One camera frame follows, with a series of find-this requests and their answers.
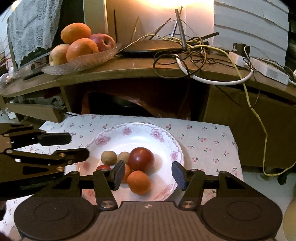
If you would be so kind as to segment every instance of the red apple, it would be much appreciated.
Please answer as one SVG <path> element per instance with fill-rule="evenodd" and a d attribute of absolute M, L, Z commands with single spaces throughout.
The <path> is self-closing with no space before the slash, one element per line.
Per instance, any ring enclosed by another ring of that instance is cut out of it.
<path fill-rule="evenodd" d="M 108 169 L 108 170 L 111 170 L 111 167 L 108 166 L 108 165 L 106 165 L 106 164 L 104 164 L 104 165 L 100 165 L 100 166 L 98 166 L 98 167 L 96 168 L 96 171 L 97 171 L 97 170 L 102 170 L 102 169 Z"/>
<path fill-rule="evenodd" d="M 99 52 L 115 48 L 116 46 L 114 39 L 107 34 L 93 34 L 89 38 L 96 42 Z"/>

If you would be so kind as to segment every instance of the bright light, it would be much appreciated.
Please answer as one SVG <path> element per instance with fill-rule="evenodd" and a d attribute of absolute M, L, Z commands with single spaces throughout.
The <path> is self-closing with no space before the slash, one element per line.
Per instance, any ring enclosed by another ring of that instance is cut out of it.
<path fill-rule="evenodd" d="M 196 3 L 211 4 L 213 7 L 213 0 L 139 0 L 149 6 L 156 6 L 162 8 L 180 8 L 186 7 Z"/>
<path fill-rule="evenodd" d="M 13 3 L 12 3 L 12 10 L 14 11 L 15 9 L 16 9 L 16 7 L 19 5 L 19 3 L 20 3 L 20 0 L 16 0 L 16 1 L 14 1 Z"/>

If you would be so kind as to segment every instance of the tablecloth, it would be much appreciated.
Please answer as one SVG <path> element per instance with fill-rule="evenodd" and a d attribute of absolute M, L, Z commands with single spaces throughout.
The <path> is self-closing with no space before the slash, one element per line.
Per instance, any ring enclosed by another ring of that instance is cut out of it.
<path fill-rule="evenodd" d="M 69 132 L 72 141 L 68 145 L 43 147 L 35 144 L 22 148 L 23 151 L 51 154 L 55 150 L 85 147 L 101 131 L 112 126 L 128 122 L 145 122 L 168 130 L 180 143 L 184 154 L 185 168 L 197 168 L 207 175 L 218 175 L 219 171 L 228 171 L 243 180 L 237 146 L 228 126 L 189 120 L 147 118 L 111 115 L 78 115 L 66 118 L 62 123 L 47 121 L 40 129 L 46 132 Z M 215 190 L 205 190 L 202 203 L 216 196 Z M 12 240 L 20 240 L 13 222 L 17 205 L 28 197 L 9 200 L 7 212 L 0 222 L 0 232 Z"/>

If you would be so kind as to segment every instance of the robotic arm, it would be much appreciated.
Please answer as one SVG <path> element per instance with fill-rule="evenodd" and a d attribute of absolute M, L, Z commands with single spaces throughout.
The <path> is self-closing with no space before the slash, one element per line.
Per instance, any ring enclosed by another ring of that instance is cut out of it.
<path fill-rule="evenodd" d="M 0 125 L 0 200 L 31 195 L 15 210 L 14 221 L 23 241 L 30 240 L 274 240 L 281 225 L 280 208 L 228 172 L 208 176 L 172 163 L 172 174 L 184 191 L 179 203 L 122 202 L 116 191 L 125 164 L 98 170 L 90 176 L 64 175 L 64 167 L 84 161 L 85 148 L 52 155 L 13 150 L 22 145 L 63 145 L 68 133 L 44 133 L 31 126 Z M 81 197 L 94 189 L 97 205 Z M 201 205 L 204 189 L 217 196 Z"/>

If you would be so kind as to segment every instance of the white lace fabric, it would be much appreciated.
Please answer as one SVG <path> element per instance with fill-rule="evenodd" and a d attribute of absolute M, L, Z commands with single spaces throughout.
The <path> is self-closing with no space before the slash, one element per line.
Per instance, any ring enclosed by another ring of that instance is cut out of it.
<path fill-rule="evenodd" d="M 12 12 L 7 31 L 15 62 L 42 47 L 52 46 L 60 19 L 62 0 L 23 0 Z"/>

